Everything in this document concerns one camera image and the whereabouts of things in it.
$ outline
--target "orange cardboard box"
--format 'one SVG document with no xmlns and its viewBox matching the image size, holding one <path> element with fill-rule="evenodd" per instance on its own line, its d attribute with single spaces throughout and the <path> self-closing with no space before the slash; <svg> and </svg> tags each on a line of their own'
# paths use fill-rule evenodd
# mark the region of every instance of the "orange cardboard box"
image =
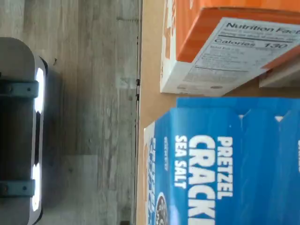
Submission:
<svg viewBox="0 0 300 225">
<path fill-rule="evenodd" d="M 300 53 L 297 0 L 165 0 L 161 92 L 221 96 Z"/>
</svg>

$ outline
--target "cardboard surface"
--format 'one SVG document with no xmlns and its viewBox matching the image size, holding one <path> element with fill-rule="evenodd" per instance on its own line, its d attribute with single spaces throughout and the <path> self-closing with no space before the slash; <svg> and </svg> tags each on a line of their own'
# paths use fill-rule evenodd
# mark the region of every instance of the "cardboard surface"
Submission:
<svg viewBox="0 0 300 225">
<path fill-rule="evenodd" d="M 260 77 L 261 87 L 300 87 L 300 56 Z"/>
<path fill-rule="evenodd" d="M 142 15 L 142 67 L 140 93 L 140 132 L 137 168 L 137 206 L 136 224 L 146 223 L 146 155 L 143 149 L 143 131 L 170 107 L 175 107 L 174 94 L 159 92 L 161 42 L 163 33 L 163 0 L 144 0 Z M 277 96 L 300 98 L 299 88 L 259 89 L 258 79 L 231 91 L 227 96 Z"/>
</svg>

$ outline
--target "wooden floor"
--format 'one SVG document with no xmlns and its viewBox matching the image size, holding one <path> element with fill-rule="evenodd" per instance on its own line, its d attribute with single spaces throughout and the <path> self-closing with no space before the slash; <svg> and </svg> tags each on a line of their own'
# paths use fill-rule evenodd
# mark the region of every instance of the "wooden floor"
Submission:
<svg viewBox="0 0 300 225">
<path fill-rule="evenodd" d="M 0 36 L 51 69 L 40 225 L 131 219 L 137 33 L 138 0 L 0 0 Z"/>
</svg>

